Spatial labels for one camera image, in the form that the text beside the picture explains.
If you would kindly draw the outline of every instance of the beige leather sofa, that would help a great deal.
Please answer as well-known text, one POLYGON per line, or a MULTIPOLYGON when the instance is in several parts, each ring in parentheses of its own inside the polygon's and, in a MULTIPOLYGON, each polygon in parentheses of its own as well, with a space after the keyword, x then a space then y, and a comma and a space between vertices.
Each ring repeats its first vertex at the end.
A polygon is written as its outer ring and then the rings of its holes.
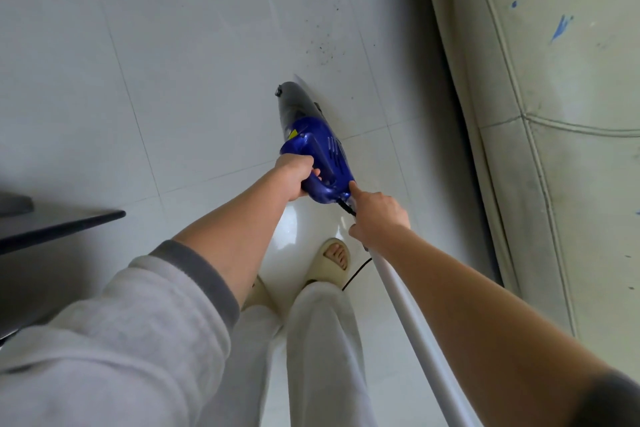
POLYGON ((506 287, 640 380, 640 0, 433 0, 506 287))

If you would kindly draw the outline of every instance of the vacuum cleaner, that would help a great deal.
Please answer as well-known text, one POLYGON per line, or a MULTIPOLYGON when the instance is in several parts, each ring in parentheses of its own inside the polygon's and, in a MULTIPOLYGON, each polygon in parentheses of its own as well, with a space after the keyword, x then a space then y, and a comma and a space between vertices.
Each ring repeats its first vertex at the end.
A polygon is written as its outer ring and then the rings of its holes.
MULTIPOLYGON (((302 181, 302 189, 317 203, 338 203, 355 216, 355 202, 349 192, 349 182, 355 179, 340 140, 320 106, 295 82, 279 85, 276 97, 285 139, 280 154, 310 155, 314 167, 320 169, 322 179, 312 172, 302 181)), ((445 420, 451 427, 481 426, 422 313, 413 306, 413 298, 402 279, 382 256, 374 250, 369 252, 445 420)))

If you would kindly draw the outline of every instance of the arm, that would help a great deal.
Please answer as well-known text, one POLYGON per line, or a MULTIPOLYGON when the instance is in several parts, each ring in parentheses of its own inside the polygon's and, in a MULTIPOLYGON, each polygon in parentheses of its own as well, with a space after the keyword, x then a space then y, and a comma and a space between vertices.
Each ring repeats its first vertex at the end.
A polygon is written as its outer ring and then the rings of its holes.
POLYGON ((566 426, 611 368, 522 300, 412 232, 392 197, 352 184, 349 233, 396 269, 487 427, 566 426))
POLYGON ((239 304, 312 164, 280 157, 236 199, 134 259, 99 296, 9 340, 0 425, 193 425, 222 379, 239 304))

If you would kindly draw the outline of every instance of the leg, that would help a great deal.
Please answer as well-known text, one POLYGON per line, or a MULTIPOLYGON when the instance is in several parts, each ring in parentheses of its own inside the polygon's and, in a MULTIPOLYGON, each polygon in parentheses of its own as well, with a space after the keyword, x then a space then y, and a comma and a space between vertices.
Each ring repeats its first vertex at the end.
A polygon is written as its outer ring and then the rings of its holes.
POLYGON ((329 282, 309 284, 294 302, 287 327, 292 427, 375 426, 360 334, 346 294, 329 282))
MULTIPOLYGON (((245 307, 252 301, 250 294, 245 307)), ((269 381, 271 340, 282 327, 280 317, 265 305, 245 309, 231 334, 231 354, 222 382, 204 407, 199 427, 258 427, 269 381)))

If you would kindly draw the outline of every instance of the slipper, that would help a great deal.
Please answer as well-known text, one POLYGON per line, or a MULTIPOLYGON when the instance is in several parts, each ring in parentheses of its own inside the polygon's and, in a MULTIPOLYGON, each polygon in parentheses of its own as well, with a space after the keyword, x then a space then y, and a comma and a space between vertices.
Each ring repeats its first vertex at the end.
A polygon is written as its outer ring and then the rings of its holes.
POLYGON ((271 294, 267 290, 267 287, 264 285, 264 282, 258 275, 253 282, 251 287, 251 292, 244 300, 244 304, 242 306, 242 310, 245 310, 253 305, 263 305, 273 310, 276 314, 278 313, 278 307, 276 303, 271 298, 271 294))
POLYGON ((309 267, 307 276, 305 277, 304 287, 308 286, 310 282, 330 282, 341 289, 344 282, 347 280, 349 265, 351 265, 351 255, 349 254, 347 245, 338 238, 330 238, 322 244, 320 250, 318 250, 314 257, 313 262, 311 262, 311 266, 309 267), (346 270, 342 270, 339 264, 324 256, 324 252, 326 252, 334 243, 339 243, 344 248, 344 253, 347 256, 346 270))

